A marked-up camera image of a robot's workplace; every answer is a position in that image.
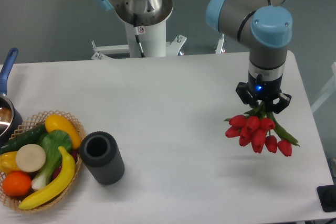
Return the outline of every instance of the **tulip bouquet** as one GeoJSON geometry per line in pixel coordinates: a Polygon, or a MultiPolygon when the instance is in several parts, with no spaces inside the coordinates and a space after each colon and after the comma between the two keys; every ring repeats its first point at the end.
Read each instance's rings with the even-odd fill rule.
{"type": "Polygon", "coordinates": [[[276,121],[273,112],[266,111],[264,102],[243,115],[236,115],[224,121],[231,125],[225,135],[239,136],[240,146],[251,143],[255,153],[261,153],[265,145],[269,152],[275,153],[279,149],[284,156],[289,157],[292,155],[292,145],[299,146],[298,141],[276,121]],[[279,142],[271,135],[271,130],[278,135],[279,142]]]}

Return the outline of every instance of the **cucumber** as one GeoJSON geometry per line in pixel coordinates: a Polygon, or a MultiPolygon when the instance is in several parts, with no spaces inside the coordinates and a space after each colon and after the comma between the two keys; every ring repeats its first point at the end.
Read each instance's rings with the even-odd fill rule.
{"type": "Polygon", "coordinates": [[[32,128],[24,133],[17,135],[15,138],[9,140],[0,148],[0,155],[6,152],[15,152],[18,151],[22,146],[26,144],[36,144],[39,137],[47,133],[46,127],[44,124],[32,128]]]}

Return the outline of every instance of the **toy vegetable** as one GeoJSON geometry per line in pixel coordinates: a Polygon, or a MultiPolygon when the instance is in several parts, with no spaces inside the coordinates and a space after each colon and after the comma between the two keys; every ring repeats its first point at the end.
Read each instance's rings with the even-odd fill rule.
{"type": "Polygon", "coordinates": [[[45,124],[47,132],[61,130],[68,133],[71,137],[72,149],[79,148],[81,143],[80,136],[75,127],[71,124],[71,122],[64,116],[52,114],[47,117],[45,124]]]}
{"type": "Polygon", "coordinates": [[[32,181],[24,172],[12,172],[2,182],[2,190],[8,196],[26,195],[31,188],[32,181]]]}
{"type": "Polygon", "coordinates": [[[19,209],[32,209],[50,201],[64,191],[72,181],[76,169],[75,160],[64,147],[60,146],[58,147],[58,150],[62,154],[63,163],[60,174],[45,188],[36,191],[25,198],[19,205],[19,209]]]}
{"type": "Polygon", "coordinates": [[[36,144],[38,138],[43,133],[46,133],[46,127],[44,124],[25,131],[24,133],[17,135],[15,138],[9,140],[6,144],[4,144],[0,148],[0,154],[18,151],[22,146],[26,144],[36,144]]]}
{"type": "Polygon", "coordinates": [[[70,136],[60,130],[55,130],[46,135],[38,144],[44,149],[47,155],[46,163],[38,172],[32,181],[32,189],[40,190],[49,184],[52,174],[62,162],[62,155],[58,151],[58,147],[64,147],[67,152],[71,151],[70,136]]]}
{"type": "Polygon", "coordinates": [[[40,170],[46,162],[46,153],[37,144],[27,144],[21,147],[15,157],[17,166],[27,173],[40,170]]]}
{"type": "Polygon", "coordinates": [[[19,171],[20,168],[16,165],[15,157],[17,152],[7,152],[0,156],[0,171],[11,173],[19,171]]]}

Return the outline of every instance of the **bok choy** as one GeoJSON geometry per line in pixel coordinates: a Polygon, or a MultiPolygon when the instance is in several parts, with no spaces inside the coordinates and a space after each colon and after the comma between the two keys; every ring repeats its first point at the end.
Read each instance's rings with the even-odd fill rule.
{"type": "Polygon", "coordinates": [[[37,144],[45,150],[47,159],[44,166],[31,182],[32,189],[34,190],[40,190],[50,183],[52,174],[62,162],[62,155],[58,147],[63,146],[67,152],[70,152],[71,138],[64,131],[54,130],[42,139],[39,139],[37,144]]]}

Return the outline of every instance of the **blue pan handle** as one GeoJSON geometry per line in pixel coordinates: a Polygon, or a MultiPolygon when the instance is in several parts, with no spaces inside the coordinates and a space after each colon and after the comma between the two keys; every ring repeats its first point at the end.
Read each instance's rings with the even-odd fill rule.
{"type": "Polygon", "coordinates": [[[11,72],[18,53],[19,50],[15,47],[9,50],[5,63],[0,72],[0,94],[7,94],[7,81],[9,73],[11,72]]]}

